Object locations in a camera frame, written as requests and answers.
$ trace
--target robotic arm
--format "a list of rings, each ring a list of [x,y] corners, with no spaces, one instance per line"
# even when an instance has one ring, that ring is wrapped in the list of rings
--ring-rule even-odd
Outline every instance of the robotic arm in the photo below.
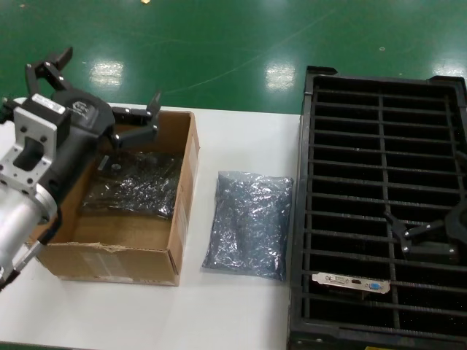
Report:
[[[60,205],[94,160],[103,139],[113,149],[152,141],[158,133],[160,94],[146,109],[111,107],[73,87],[61,74],[73,50],[26,65],[29,97],[19,104],[4,99],[0,124],[15,124],[15,144],[0,159],[0,290],[11,283],[54,237],[61,226]],[[38,79],[55,89],[51,98],[39,91]],[[116,134],[116,124],[138,125]],[[38,224],[56,215],[25,255],[13,259]]]

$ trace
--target green floor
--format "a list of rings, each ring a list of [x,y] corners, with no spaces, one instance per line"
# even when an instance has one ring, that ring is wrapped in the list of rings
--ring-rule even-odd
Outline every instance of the green floor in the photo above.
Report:
[[[74,46],[66,76],[107,101],[299,113],[305,67],[467,76],[467,1],[0,0],[0,96]]]

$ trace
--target plastic bag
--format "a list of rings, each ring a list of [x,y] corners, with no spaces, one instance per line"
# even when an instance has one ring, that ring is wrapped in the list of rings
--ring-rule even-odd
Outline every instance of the plastic bag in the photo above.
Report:
[[[221,171],[204,268],[285,280],[293,180]]]
[[[121,210],[171,219],[181,168],[182,157],[163,153],[105,155],[82,211]]]

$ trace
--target black plastic tray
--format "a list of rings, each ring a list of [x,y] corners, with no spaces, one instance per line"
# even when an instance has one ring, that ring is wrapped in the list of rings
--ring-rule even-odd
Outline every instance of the black plastic tray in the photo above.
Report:
[[[409,227],[465,198],[463,78],[342,77],[308,67],[294,219],[291,349],[467,349],[467,263],[408,261],[383,213]],[[312,274],[390,280],[364,300]]]

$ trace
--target cardboard box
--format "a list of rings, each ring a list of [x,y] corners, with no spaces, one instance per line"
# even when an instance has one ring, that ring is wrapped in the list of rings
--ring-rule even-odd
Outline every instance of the cardboard box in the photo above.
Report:
[[[90,166],[61,206],[61,229],[39,255],[54,275],[81,281],[179,284],[198,166],[194,114],[161,112],[157,139],[135,151],[184,155],[172,221],[112,213],[82,215],[82,199],[96,169]],[[38,226],[30,242],[44,229]]]

